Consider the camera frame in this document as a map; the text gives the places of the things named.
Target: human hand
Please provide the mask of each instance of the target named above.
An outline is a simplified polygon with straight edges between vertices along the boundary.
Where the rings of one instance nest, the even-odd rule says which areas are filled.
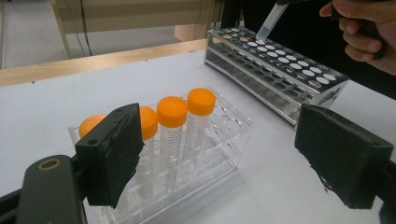
[[[330,17],[332,6],[346,17],[339,21],[343,38],[348,43],[346,54],[355,61],[369,63],[396,76],[396,1],[332,0],[320,10],[320,16]],[[361,20],[373,21],[384,43],[360,32]],[[384,56],[374,60],[374,54],[381,48],[385,48]]]

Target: white table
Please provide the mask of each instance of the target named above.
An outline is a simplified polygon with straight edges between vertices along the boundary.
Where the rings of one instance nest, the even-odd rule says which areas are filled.
[[[195,51],[0,88],[0,195],[22,184],[44,157],[74,155],[67,128],[131,103],[156,104],[196,87],[214,88],[255,124],[238,169],[154,223],[379,223],[382,204],[350,210],[325,192],[294,148],[295,131],[278,114]],[[396,145],[396,102],[350,81],[331,109]],[[87,207],[89,223],[98,223]]]

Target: orange cap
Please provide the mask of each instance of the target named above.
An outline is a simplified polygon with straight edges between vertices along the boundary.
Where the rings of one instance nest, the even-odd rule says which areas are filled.
[[[90,132],[105,117],[106,115],[94,115],[84,119],[78,128],[79,137],[85,136],[85,134]]]
[[[196,88],[189,92],[187,105],[189,111],[197,116],[207,116],[213,112],[215,108],[215,94],[204,88]]]
[[[187,119],[187,104],[176,96],[167,96],[157,104],[158,122],[167,128],[177,128]]]
[[[153,109],[148,106],[140,106],[140,123],[143,140],[154,137],[158,131],[158,117]]]

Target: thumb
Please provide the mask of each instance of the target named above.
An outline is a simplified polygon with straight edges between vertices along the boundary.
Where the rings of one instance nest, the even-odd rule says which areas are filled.
[[[332,0],[332,4],[347,18],[384,23],[396,17],[396,1]]]

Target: stainless steel test tube rack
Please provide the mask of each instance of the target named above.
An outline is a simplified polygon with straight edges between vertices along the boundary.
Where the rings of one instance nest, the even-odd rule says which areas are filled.
[[[330,107],[349,77],[245,27],[208,32],[205,62],[296,125],[302,104]]]

